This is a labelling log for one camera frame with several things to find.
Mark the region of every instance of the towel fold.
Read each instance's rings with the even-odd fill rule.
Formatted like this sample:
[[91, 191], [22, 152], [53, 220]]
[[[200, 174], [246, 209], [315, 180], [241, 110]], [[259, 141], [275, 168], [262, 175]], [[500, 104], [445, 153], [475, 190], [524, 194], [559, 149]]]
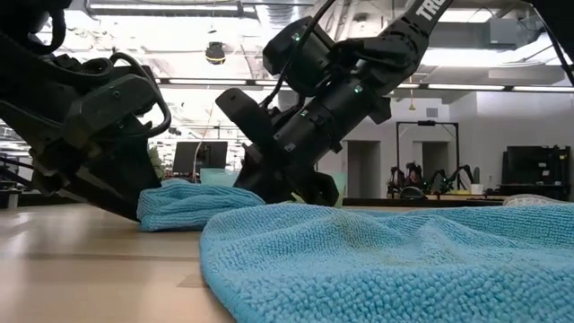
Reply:
[[146, 192], [143, 219], [211, 217], [202, 273], [238, 322], [574, 321], [572, 205], [393, 214], [195, 186], [217, 195], [199, 212], [177, 187]]

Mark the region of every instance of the white wall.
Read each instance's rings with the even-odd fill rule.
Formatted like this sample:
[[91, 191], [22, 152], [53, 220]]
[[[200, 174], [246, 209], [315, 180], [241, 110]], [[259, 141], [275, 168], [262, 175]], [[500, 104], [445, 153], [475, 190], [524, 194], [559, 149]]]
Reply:
[[501, 182], [507, 146], [574, 146], [570, 94], [472, 93], [450, 105], [450, 116], [460, 122], [461, 163], [479, 166], [488, 188]]
[[[387, 180], [390, 178], [390, 168], [396, 165], [396, 121], [420, 121], [427, 120], [426, 109], [438, 108], [439, 117], [436, 121], [449, 121], [448, 105], [443, 105], [440, 99], [415, 99], [415, 111], [410, 111], [409, 99], [400, 102], [393, 101], [391, 109], [393, 117], [381, 125], [375, 125], [370, 119], [365, 119], [358, 127], [345, 137], [344, 140], [378, 141], [380, 142], [380, 194], [381, 197], [387, 192]], [[442, 127], [409, 127], [401, 136], [401, 168], [408, 162], [413, 161], [413, 145], [417, 142], [440, 141], [453, 142], [452, 136]], [[319, 171], [330, 173], [333, 170], [346, 172], [348, 151], [326, 155], [318, 165]]]

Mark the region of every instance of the computer monitor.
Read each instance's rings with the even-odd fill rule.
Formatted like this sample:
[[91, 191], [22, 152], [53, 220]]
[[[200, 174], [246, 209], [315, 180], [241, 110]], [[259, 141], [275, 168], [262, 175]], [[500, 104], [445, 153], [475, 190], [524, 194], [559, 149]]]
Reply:
[[[173, 159], [174, 173], [193, 173], [194, 154], [199, 143], [180, 142]], [[197, 151], [196, 173], [202, 168], [224, 169], [227, 162], [227, 142], [203, 142]]]

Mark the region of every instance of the table surface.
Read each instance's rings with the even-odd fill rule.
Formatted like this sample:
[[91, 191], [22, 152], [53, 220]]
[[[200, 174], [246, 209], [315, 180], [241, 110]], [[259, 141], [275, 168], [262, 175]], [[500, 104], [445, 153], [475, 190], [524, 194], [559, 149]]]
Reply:
[[87, 205], [2, 211], [0, 321], [232, 322], [201, 276], [199, 235], [139, 232]]

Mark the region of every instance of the metal frame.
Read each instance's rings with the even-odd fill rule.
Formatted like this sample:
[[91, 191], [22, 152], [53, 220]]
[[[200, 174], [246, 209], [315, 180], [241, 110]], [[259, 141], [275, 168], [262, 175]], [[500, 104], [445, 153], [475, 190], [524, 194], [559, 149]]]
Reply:
[[[455, 142], [457, 145], [457, 169], [460, 167], [460, 141], [458, 138], [458, 122], [437, 122], [437, 121], [397, 121], [396, 122], [396, 167], [401, 169], [401, 145], [400, 145], [400, 128], [401, 125], [416, 125], [419, 127], [435, 127], [435, 126], [454, 126], [455, 128]], [[460, 189], [460, 175], [457, 175], [457, 187]]]

